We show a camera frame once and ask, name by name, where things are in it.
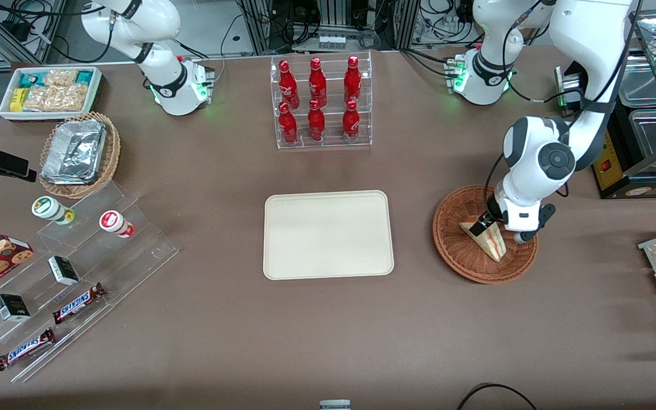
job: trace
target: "red bottle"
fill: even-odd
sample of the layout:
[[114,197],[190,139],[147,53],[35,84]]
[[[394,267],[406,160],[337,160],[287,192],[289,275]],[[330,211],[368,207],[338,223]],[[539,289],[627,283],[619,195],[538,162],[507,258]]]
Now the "red bottle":
[[354,143],[359,138],[359,120],[361,117],[356,112],[356,100],[346,103],[346,112],[343,114],[343,140]]
[[355,55],[348,57],[349,65],[346,77],[343,78],[343,100],[348,104],[351,99],[359,101],[361,96],[361,72],[359,72],[359,58]]
[[280,122],[280,130],[283,134],[283,140],[285,140],[287,145],[296,145],[297,123],[295,122],[295,117],[290,112],[290,107],[284,101],[280,101],[278,109],[280,110],[278,122]]
[[310,98],[317,99],[320,107],[328,104],[328,90],[326,89],[326,75],[321,69],[320,58],[310,59],[310,77],[307,79],[310,87]]
[[323,115],[317,99],[310,100],[310,112],[307,114],[307,121],[310,124],[310,138],[315,142],[322,142],[326,133],[326,117]]
[[290,64],[287,60],[281,60],[279,67],[280,93],[283,96],[283,101],[289,104],[290,109],[297,109],[300,106],[300,97],[297,96],[297,81],[290,72]]

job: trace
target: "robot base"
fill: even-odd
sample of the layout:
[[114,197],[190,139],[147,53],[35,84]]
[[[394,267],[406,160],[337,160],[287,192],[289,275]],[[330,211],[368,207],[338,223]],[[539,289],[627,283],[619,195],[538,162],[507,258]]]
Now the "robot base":
[[214,93],[214,71],[207,72],[203,65],[183,61],[187,68],[187,81],[173,97],[159,96],[151,87],[156,102],[171,115],[186,115],[202,104],[210,104]]
[[445,63],[445,73],[456,75],[457,78],[447,78],[447,89],[450,93],[463,96],[467,101],[477,105],[489,105],[498,101],[507,91],[507,80],[500,73],[490,81],[496,85],[488,86],[473,67],[473,58],[477,50],[469,50],[465,54],[458,54],[454,60]]

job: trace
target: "wicker basket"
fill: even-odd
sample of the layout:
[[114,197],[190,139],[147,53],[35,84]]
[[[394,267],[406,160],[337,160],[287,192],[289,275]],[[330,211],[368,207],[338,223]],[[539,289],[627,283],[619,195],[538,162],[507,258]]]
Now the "wicker basket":
[[[98,112],[88,112],[88,114],[77,115],[76,117],[68,118],[65,122],[84,120],[98,120],[108,127],[106,146],[104,151],[102,151],[103,155],[100,176],[93,184],[89,185],[55,185],[45,182],[42,177],[40,177],[39,182],[41,182],[44,189],[52,195],[80,199],[96,190],[102,184],[111,180],[113,174],[115,174],[115,169],[118,166],[118,155],[120,155],[120,136],[118,135],[118,130],[115,129],[113,123],[105,115],[99,114]],[[39,158],[40,166],[44,166],[44,160],[47,158],[47,153],[50,151],[50,144],[52,143],[52,137],[55,135],[55,130],[57,130],[57,128],[52,130],[50,137],[47,138],[47,142],[44,143],[44,150],[42,150],[42,155],[40,155]]]
[[538,237],[518,244],[513,232],[500,226],[507,253],[495,262],[460,228],[460,221],[476,218],[485,212],[484,187],[469,185],[447,195],[434,213],[432,233],[442,259],[470,280],[479,283],[504,283],[516,280],[530,268],[538,252]]

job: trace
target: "small black box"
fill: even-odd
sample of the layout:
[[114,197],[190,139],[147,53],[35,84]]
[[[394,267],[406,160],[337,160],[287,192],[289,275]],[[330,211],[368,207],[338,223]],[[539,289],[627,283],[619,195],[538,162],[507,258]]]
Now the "small black box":
[[0,295],[0,315],[2,315],[2,319],[11,322],[24,322],[30,317],[21,296],[5,293]]
[[77,273],[75,273],[75,268],[72,267],[72,263],[64,257],[55,255],[50,257],[47,262],[50,264],[52,274],[55,275],[55,280],[63,285],[76,285],[80,280]]

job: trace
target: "table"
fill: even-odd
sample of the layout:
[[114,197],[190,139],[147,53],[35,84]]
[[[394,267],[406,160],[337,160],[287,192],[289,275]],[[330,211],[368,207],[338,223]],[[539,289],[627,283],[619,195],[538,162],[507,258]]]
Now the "table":
[[[101,65],[115,179],[183,250],[29,382],[0,378],[0,408],[454,408],[481,382],[539,408],[656,408],[656,283],[636,249],[656,237],[656,200],[602,202],[577,173],[520,280],[465,280],[434,248],[434,208],[484,183],[518,117],[556,107],[512,93],[473,106],[404,55],[372,55],[374,145],[330,153],[276,149],[269,58],[229,60],[214,103],[187,117],[164,113],[135,65]],[[568,62],[529,47],[514,83],[547,96]],[[51,128],[2,120],[0,150],[36,164]],[[263,276],[269,196],[368,189],[388,195],[390,275]],[[29,206],[43,193],[0,177],[0,233],[41,228]]]

